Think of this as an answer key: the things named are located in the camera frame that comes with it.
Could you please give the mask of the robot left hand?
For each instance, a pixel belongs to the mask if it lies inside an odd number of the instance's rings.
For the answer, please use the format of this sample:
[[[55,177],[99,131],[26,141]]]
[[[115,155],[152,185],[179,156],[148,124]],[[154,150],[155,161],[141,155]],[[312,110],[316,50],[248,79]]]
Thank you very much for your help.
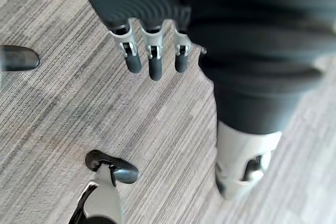
[[[335,52],[335,0],[88,0],[114,37],[130,72],[142,65],[131,18],[142,25],[149,75],[162,76],[162,24],[175,22],[175,69],[192,45],[214,85],[215,178],[235,199],[266,173],[302,94],[323,77],[313,66]]]

